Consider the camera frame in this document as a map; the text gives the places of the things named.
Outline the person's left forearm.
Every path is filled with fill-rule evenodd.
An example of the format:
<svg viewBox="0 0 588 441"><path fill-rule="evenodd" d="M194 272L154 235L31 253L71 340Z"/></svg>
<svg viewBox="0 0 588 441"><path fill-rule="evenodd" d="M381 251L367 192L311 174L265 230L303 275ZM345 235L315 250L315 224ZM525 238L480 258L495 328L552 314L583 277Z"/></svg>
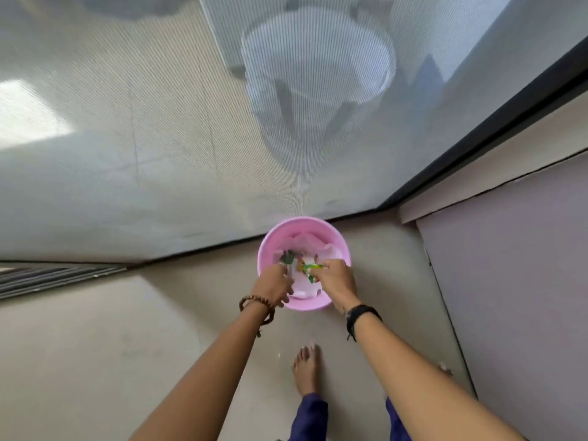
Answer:
<svg viewBox="0 0 588 441"><path fill-rule="evenodd" d="M251 296L129 441L217 441L260 328L273 311Z"/></svg>

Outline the person's blue trouser leg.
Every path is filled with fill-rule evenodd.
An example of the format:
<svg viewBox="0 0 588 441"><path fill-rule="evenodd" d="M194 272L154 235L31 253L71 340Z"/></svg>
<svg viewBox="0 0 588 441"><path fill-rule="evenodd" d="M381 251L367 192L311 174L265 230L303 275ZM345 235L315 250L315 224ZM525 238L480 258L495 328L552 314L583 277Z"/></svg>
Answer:
<svg viewBox="0 0 588 441"><path fill-rule="evenodd" d="M389 397L386 397L385 408L390 420L389 441L412 441Z"/></svg>
<svg viewBox="0 0 588 441"><path fill-rule="evenodd" d="M328 418L328 404L320 394L306 394L298 406L289 441L326 441Z"/></svg>

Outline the person's left hand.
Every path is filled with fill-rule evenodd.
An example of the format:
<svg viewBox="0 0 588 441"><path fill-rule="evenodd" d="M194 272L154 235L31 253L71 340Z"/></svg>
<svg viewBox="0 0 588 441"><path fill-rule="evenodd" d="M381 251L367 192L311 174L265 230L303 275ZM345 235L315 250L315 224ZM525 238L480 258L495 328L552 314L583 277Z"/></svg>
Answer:
<svg viewBox="0 0 588 441"><path fill-rule="evenodd" d="M260 297L262 303L272 309L284 307L284 305L276 305L276 265L281 264L271 265L261 273L251 291L251 296Z"/></svg>

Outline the person's left blue trouser leg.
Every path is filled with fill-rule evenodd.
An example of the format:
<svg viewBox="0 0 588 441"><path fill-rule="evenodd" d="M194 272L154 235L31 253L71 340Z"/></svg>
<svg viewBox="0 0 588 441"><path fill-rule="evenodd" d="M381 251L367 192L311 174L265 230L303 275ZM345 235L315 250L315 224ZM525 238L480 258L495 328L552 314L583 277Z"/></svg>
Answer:
<svg viewBox="0 0 588 441"><path fill-rule="evenodd" d="M328 404L320 394L306 394L298 406L289 441L326 441L328 418Z"/></svg>

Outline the person's left foot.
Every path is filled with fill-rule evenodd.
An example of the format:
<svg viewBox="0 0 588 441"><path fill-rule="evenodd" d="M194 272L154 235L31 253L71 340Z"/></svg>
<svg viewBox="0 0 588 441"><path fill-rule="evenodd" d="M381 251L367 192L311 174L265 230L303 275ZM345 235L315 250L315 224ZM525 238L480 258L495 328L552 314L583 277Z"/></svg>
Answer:
<svg viewBox="0 0 588 441"><path fill-rule="evenodd" d="M292 364L295 386L302 398L321 393L322 355L314 343L302 347Z"/></svg>

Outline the pink plastic bucket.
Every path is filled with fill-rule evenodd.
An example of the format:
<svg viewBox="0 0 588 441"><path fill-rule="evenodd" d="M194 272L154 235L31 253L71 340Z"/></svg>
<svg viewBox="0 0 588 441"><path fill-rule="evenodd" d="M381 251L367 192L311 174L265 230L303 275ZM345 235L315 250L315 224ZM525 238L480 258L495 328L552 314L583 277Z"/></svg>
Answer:
<svg viewBox="0 0 588 441"><path fill-rule="evenodd" d="M349 247L339 230L324 220L299 216L278 223L263 238L258 250L258 273L261 274L270 265L278 263L273 261L272 253L285 238L301 233L312 233L324 242L334 244L342 252L342 258L336 259L343 259L348 266L351 265ZM330 306L331 303L331 299L322 289L322 293L314 299L301 300L291 297L285 306L295 311L318 311Z"/></svg>

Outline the grey mesh screen door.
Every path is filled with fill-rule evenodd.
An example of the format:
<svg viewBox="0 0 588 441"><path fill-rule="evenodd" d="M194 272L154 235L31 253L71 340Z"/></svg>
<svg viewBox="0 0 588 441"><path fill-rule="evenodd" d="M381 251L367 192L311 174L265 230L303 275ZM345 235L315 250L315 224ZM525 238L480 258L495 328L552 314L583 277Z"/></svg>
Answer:
<svg viewBox="0 0 588 441"><path fill-rule="evenodd" d="M319 175L282 169L242 35L374 15L396 75ZM382 204L588 37L588 0L0 0L0 259L114 261Z"/></svg>

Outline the person's right blue trouser leg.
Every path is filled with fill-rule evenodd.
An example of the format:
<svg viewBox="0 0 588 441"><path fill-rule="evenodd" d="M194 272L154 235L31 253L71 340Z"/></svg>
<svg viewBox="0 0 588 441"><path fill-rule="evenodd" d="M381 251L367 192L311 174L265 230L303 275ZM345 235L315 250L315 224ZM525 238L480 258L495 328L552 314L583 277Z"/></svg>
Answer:
<svg viewBox="0 0 588 441"><path fill-rule="evenodd" d="M386 397L385 408L390 420L389 441L412 441L389 397Z"/></svg>

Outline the person's right hand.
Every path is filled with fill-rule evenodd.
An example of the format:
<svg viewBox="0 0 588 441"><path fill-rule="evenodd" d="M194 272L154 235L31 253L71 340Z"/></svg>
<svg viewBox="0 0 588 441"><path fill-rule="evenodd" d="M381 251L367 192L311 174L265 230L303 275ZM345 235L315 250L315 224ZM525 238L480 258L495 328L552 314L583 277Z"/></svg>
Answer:
<svg viewBox="0 0 588 441"><path fill-rule="evenodd" d="M351 308L361 304L361 300L357 296L356 281L351 267L349 267L343 259L327 259L339 260L341 262L341 283L336 290L323 290L330 297L334 303L335 308L343 315L347 314ZM316 276L316 269L311 271Z"/></svg>

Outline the person's right forearm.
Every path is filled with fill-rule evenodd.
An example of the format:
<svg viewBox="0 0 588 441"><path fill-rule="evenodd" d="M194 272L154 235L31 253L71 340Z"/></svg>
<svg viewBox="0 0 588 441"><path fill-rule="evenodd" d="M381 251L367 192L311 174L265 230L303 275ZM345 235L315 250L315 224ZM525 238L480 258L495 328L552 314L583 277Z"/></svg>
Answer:
<svg viewBox="0 0 588 441"><path fill-rule="evenodd" d="M353 334L412 441L525 441L373 313Z"/></svg>

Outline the large white bucket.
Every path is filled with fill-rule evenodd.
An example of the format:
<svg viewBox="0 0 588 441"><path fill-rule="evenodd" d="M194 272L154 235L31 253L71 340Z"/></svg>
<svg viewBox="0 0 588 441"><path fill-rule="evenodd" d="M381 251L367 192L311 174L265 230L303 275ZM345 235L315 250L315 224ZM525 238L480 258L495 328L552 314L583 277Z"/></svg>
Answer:
<svg viewBox="0 0 588 441"><path fill-rule="evenodd" d="M319 175L356 145L397 69L392 36L374 15L318 5L258 21L240 50L262 140L298 176Z"/></svg>

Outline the white cloth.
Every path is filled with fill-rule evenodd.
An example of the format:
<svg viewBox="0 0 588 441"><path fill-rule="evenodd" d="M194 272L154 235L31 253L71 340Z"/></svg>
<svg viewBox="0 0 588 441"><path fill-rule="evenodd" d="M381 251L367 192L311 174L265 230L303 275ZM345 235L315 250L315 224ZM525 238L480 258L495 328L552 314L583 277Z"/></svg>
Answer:
<svg viewBox="0 0 588 441"><path fill-rule="evenodd" d="M298 255L298 264L323 264L326 259L342 258L342 252L332 243L326 243L312 233L301 233L285 238L272 253L273 261L279 262L283 251L293 250ZM322 293L319 283L310 283L303 274L293 269L294 299L310 300Z"/></svg>

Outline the metal sliding door track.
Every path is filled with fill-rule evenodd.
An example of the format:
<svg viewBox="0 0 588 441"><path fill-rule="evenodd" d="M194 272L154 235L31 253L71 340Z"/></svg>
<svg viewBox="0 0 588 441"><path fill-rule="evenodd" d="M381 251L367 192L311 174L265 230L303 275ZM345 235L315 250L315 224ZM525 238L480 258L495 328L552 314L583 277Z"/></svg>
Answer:
<svg viewBox="0 0 588 441"><path fill-rule="evenodd" d="M0 267L0 300L124 273L127 266Z"/></svg>

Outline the black wristband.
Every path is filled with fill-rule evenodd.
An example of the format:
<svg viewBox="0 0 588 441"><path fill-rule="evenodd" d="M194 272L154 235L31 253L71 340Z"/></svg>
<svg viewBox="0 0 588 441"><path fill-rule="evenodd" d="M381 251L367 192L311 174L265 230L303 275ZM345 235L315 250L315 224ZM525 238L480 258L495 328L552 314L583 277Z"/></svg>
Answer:
<svg viewBox="0 0 588 441"><path fill-rule="evenodd" d="M355 325L357 320L364 314L372 314L373 316L376 316L381 322L383 321L378 311L371 306L368 306L366 304L359 304L351 308L351 310L349 310L349 312L347 312L345 316L346 330L348 332L346 338L347 341L353 339L353 341L357 342L355 334Z"/></svg>

